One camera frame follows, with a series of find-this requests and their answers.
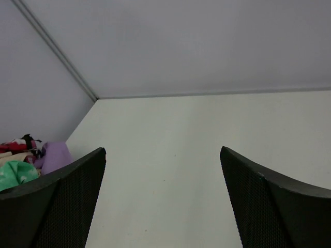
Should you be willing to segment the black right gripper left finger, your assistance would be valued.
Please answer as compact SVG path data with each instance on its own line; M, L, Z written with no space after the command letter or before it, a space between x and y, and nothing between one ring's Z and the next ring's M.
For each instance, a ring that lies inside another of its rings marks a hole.
M85 247L106 150L1 192L1 247Z

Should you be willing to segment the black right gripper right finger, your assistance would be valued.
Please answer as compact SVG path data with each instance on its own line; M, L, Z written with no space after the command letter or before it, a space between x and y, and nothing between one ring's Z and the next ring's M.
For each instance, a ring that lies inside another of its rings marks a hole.
M243 247L330 247L330 190L223 146L220 162Z

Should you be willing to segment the green tie-dye trousers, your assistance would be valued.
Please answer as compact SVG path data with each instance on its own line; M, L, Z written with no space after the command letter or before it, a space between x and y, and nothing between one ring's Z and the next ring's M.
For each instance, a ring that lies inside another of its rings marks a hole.
M22 161L9 161L1 167L1 191L30 182L39 177L34 165Z

